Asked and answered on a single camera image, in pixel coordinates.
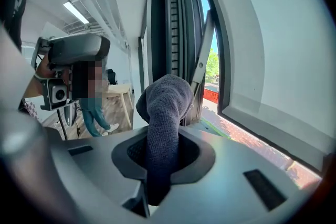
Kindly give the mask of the long ceiling light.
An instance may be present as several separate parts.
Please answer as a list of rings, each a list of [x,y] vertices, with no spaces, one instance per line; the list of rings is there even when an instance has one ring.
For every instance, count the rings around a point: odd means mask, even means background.
[[[89,21],[84,17],[84,15],[70,1],[65,2],[63,6],[83,24],[89,23]]]

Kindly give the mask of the dark window frame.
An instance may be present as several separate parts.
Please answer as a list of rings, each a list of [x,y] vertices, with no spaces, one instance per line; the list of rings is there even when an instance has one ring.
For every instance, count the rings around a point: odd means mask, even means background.
[[[171,73],[186,80],[194,101],[181,125],[201,126],[205,71],[214,26],[201,0],[146,0],[139,40],[141,89]]]

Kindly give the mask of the red fence outside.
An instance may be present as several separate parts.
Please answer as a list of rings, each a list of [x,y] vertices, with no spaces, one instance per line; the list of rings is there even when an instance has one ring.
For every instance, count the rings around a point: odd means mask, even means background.
[[[218,92],[205,88],[203,98],[213,103],[218,103]]]

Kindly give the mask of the black office chair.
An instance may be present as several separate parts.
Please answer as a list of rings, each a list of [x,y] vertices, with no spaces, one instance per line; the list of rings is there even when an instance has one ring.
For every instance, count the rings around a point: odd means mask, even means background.
[[[112,69],[106,70],[107,78],[109,81],[109,85],[117,85],[118,82],[116,80],[116,73]]]

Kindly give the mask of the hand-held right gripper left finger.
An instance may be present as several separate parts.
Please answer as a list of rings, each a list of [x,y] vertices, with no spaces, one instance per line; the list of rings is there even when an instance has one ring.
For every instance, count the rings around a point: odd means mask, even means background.
[[[117,145],[145,130],[67,141],[53,130],[53,160],[75,203],[76,224],[150,224],[130,209],[144,201],[141,181],[124,177],[112,161]]]

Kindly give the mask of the light wooden table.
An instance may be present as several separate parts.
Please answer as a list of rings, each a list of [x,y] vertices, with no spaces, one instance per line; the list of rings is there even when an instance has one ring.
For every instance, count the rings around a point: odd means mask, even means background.
[[[103,93],[103,96],[105,98],[111,98],[111,97],[119,97],[121,100],[121,104],[122,104],[122,108],[125,114],[125,118],[127,120],[128,126],[130,128],[132,128],[132,123],[130,121],[130,117],[127,111],[127,107],[125,104],[125,100],[124,100],[124,95],[127,95],[127,97],[129,98],[130,101],[130,107],[133,110],[133,102],[131,99],[131,84],[130,83],[126,83],[126,84],[116,84],[116,85],[109,85],[107,92]]]

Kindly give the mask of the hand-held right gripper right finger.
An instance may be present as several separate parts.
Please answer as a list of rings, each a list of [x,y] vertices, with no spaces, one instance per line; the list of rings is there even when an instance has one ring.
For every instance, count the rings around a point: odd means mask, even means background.
[[[173,186],[156,211],[158,224],[284,224],[308,200],[313,187],[299,189],[279,169],[247,146],[211,133],[181,128],[215,151],[209,172],[193,184]],[[285,201],[269,211],[244,173],[258,170]]]

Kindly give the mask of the dark grey cloth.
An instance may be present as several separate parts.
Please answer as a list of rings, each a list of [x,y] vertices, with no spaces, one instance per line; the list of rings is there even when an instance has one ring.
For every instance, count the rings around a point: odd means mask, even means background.
[[[180,121],[186,117],[194,93],[188,82],[166,74],[149,85],[136,104],[148,123],[144,165],[148,203],[158,206],[170,190],[170,176],[178,167]]]

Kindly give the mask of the purple checkered board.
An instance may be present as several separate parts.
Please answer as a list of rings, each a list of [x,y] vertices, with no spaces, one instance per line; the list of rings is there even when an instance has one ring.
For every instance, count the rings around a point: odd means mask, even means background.
[[[39,120],[38,109],[34,102],[26,100],[24,101],[25,108],[27,109],[30,116]]]

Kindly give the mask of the green foliage outside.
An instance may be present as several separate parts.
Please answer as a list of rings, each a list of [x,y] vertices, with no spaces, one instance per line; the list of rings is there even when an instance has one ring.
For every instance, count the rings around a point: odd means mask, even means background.
[[[208,79],[215,79],[219,75],[219,57],[213,48],[209,52],[205,75]]]

